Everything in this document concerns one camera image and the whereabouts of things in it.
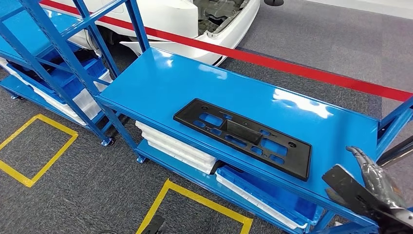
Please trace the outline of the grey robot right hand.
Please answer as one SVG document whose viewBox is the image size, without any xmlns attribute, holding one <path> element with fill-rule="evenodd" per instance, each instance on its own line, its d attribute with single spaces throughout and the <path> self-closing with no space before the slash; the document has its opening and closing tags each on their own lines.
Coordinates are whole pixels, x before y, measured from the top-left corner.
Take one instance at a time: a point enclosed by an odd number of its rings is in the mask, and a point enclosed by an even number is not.
<svg viewBox="0 0 413 234">
<path fill-rule="evenodd" d="M 366 189 L 378 200 L 384 202 L 390 208 L 392 215 L 412 224 L 413 213 L 408 210 L 401 191 L 386 171 L 378 166 L 360 148 L 346 146 L 346 150 L 351 152 L 356 158 Z"/>
</svg>

